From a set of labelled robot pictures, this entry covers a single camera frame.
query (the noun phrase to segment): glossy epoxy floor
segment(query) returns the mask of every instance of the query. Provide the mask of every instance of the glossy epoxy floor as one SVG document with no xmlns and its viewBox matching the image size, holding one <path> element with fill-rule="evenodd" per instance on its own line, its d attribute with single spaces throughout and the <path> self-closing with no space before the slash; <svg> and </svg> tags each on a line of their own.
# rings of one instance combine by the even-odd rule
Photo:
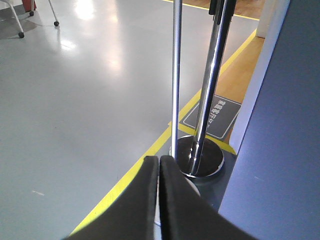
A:
<svg viewBox="0 0 320 240">
<path fill-rule="evenodd" d="M 0 239 L 68 235 L 168 126 L 172 10 L 161 0 L 47 1 L 0 21 Z M 180 105 L 201 88 L 212 28 L 183 7 Z M 234 17 L 224 59 L 257 22 Z"/>
</svg>

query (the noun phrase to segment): wooden floor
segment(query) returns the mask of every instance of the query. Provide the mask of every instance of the wooden floor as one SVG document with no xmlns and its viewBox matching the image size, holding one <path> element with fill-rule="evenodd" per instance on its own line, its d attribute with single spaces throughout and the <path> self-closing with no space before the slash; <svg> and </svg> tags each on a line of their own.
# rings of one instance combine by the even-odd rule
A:
<svg viewBox="0 0 320 240">
<path fill-rule="evenodd" d="M 264 38 L 254 37 L 223 74 L 219 76 L 215 94 L 238 103 L 243 102 L 264 41 Z M 231 132 L 228 133 L 224 140 L 227 144 L 229 143 Z"/>
<path fill-rule="evenodd" d="M 184 4 L 208 9 L 210 0 L 183 0 Z M 237 0 L 234 13 L 237 15 L 259 19 L 265 0 Z"/>
</svg>

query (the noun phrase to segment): yellow floor line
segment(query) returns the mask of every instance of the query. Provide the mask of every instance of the yellow floor line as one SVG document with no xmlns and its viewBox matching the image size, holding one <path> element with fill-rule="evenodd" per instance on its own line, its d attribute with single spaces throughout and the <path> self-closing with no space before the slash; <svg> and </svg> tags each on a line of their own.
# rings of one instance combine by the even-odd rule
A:
<svg viewBox="0 0 320 240">
<path fill-rule="evenodd" d="M 131 181 L 137 175 L 142 166 L 145 156 L 154 156 L 166 143 L 171 136 L 171 128 L 168 127 L 161 136 L 154 142 L 154 144 L 139 158 L 132 168 L 118 181 L 118 183 L 105 195 L 105 197 L 94 207 L 94 209 L 79 223 L 79 225 L 72 231 L 71 234 L 79 231 L 98 216 L 100 216 L 107 208 L 119 197 L 119 195 L 126 189 Z"/>
<path fill-rule="evenodd" d="M 254 31 L 248 39 L 235 51 L 235 53 L 223 64 L 220 69 L 220 74 L 222 74 L 228 66 L 237 58 L 237 56 L 248 46 L 251 40 L 255 37 L 256 31 Z M 191 100 L 180 110 L 179 120 L 181 119 L 193 108 L 199 101 L 201 91 L 199 90 Z M 193 134 L 193 129 L 182 124 L 179 124 L 179 129 L 187 134 Z M 94 219 L 100 216 L 107 208 L 118 198 L 118 196 L 126 189 L 126 187 L 131 183 L 134 177 L 137 175 L 145 156 L 154 156 L 166 143 L 166 141 L 171 136 L 171 127 L 169 126 L 161 136 L 152 144 L 152 146 L 139 158 L 139 160 L 130 168 L 130 170 L 118 181 L 118 183 L 104 196 L 104 198 L 94 207 L 94 209 L 79 223 L 79 225 L 72 231 L 71 234 L 79 231 Z M 213 137 L 207 136 L 208 139 L 216 142 L 222 149 L 235 154 L 235 151 L 225 142 L 214 139 Z"/>
<path fill-rule="evenodd" d="M 183 125 L 181 123 L 179 124 L 179 130 L 181 130 L 187 134 L 190 134 L 190 135 L 193 135 L 195 132 L 195 130 L 193 128 L 188 127 L 186 125 Z M 221 149 L 236 155 L 235 150 L 229 144 L 225 143 L 224 141 L 220 141 L 220 140 L 215 139 L 214 137 L 211 137 L 209 135 L 206 135 L 205 137 L 207 139 L 210 139 L 211 141 L 215 142 Z"/>
<path fill-rule="evenodd" d="M 165 2 L 169 2 L 169 3 L 173 3 L 173 0 L 162 0 Z M 202 6 L 196 6 L 196 5 L 191 5 L 191 4 L 187 4 L 187 3 L 182 3 L 182 5 L 184 6 L 188 6 L 188 7 L 192 7 L 192 8 L 196 8 L 196 9 L 202 9 L 202 10 L 209 10 L 209 8 L 207 7 L 202 7 Z M 234 14 L 233 16 L 239 17 L 239 18 L 244 18 L 244 19 L 251 19 L 251 20 L 255 20 L 255 21 L 259 21 L 258 18 L 254 18 L 254 17 L 250 17 L 250 16 L 242 16 L 242 15 L 238 15 L 238 14 Z"/>
</svg>

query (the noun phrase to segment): chair leg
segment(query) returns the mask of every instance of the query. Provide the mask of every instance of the chair leg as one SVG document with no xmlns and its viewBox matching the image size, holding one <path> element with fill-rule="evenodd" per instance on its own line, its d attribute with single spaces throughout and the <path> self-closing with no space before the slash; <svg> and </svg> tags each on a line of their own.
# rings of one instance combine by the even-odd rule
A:
<svg viewBox="0 0 320 240">
<path fill-rule="evenodd" d="M 31 11 L 29 12 L 30 17 L 35 15 L 34 10 L 35 10 L 35 0 L 31 0 Z"/>
<path fill-rule="evenodd" d="M 52 2 L 51 0 L 48 0 L 49 1 L 49 4 L 50 4 L 50 7 L 51 7 L 51 10 L 53 12 L 53 15 L 54 15 L 54 18 L 55 18 L 55 22 L 53 23 L 56 27 L 59 26 L 59 21 L 57 19 L 57 16 L 56 16 L 56 13 L 55 13 L 55 10 L 54 10 L 54 7 L 52 6 Z"/>
<path fill-rule="evenodd" d="M 19 32 L 18 35 L 19 35 L 19 37 L 20 37 L 21 39 L 24 38 L 24 37 L 25 37 L 24 30 L 22 29 L 22 26 L 21 26 L 21 24 L 20 24 L 19 18 L 18 18 L 17 14 L 16 14 L 16 10 L 14 9 L 14 6 L 13 6 L 13 5 L 11 4 L 11 2 L 9 2 L 8 0 L 3 0 L 3 2 L 9 4 L 9 6 L 10 6 L 10 8 L 11 8 L 11 11 L 12 11 L 12 13 L 13 13 L 13 15 L 14 15 L 14 18 L 15 18 L 15 20 L 16 20 L 16 22 L 18 23 L 18 26 L 19 26 L 19 28 L 20 28 L 20 32 Z"/>
</svg>

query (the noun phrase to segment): stanchion base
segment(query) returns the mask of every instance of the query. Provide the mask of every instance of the stanchion base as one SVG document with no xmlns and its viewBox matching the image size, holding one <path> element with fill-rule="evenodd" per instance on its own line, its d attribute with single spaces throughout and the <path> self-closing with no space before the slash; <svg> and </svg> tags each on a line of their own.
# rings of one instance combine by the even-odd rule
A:
<svg viewBox="0 0 320 240">
<path fill-rule="evenodd" d="M 198 171 L 195 175 L 189 172 L 189 159 L 194 136 L 183 136 L 178 139 L 176 162 L 181 172 L 190 178 L 204 178 L 217 174 L 224 165 L 225 157 L 220 147 L 205 138 Z"/>
</svg>

